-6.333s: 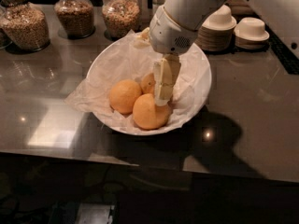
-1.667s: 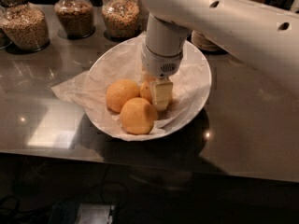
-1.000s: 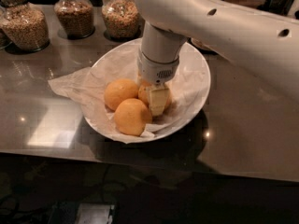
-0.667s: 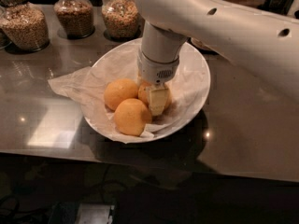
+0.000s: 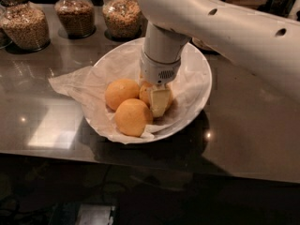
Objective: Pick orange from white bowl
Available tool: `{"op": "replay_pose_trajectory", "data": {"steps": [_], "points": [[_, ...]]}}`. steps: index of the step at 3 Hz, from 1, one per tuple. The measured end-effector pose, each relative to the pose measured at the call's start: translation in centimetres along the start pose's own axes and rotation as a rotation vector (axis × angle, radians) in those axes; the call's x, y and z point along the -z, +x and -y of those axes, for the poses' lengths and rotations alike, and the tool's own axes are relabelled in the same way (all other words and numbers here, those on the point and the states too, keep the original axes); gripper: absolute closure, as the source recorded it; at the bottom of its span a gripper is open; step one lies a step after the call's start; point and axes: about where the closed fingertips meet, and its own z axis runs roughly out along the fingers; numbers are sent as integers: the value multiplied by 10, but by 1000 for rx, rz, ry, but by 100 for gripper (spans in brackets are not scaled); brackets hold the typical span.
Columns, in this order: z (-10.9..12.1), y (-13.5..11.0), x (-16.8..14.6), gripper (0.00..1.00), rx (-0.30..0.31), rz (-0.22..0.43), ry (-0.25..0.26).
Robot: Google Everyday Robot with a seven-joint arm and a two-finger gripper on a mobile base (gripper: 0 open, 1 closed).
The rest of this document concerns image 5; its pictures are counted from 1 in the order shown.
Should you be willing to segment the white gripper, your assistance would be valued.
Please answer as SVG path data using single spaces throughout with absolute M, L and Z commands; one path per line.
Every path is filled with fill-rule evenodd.
M 165 84 L 175 79 L 180 66 L 181 60 L 172 63 L 157 62 L 149 58 L 145 52 L 141 52 L 140 68 L 142 77 L 147 82 L 155 84 L 149 93 L 150 109 L 155 118 L 161 117 L 172 101 L 171 89 Z

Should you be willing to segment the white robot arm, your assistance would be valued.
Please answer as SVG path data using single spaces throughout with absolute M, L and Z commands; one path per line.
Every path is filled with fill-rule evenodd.
M 174 80 L 190 38 L 300 99 L 300 22 L 219 0 L 138 0 L 147 29 L 143 77 Z

